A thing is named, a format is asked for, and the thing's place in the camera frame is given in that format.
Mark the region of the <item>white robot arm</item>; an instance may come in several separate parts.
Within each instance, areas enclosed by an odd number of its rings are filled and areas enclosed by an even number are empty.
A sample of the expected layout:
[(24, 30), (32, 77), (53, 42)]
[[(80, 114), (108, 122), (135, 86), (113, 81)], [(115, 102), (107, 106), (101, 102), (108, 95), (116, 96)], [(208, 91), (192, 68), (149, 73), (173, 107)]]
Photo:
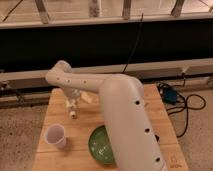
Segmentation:
[(79, 74), (64, 60), (46, 74), (62, 90), (97, 93), (119, 171), (168, 171), (145, 110), (142, 83), (125, 74)]

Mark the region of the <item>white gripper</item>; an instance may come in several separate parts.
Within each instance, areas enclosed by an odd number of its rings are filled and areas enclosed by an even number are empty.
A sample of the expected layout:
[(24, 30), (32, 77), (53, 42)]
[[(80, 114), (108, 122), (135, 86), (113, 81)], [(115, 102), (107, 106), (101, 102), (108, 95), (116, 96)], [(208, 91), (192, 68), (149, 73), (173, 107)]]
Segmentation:
[(91, 104), (92, 103), (92, 98), (88, 95), (87, 92), (82, 92), (78, 89), (74, 89), (74, 88), (68, 88), (66, 91), (65, 91), (65, 94), (67, 96), (68, 99), (76, 99), (78, 98), (80, 95), (80, 98), (88, 103), (88, 104)]

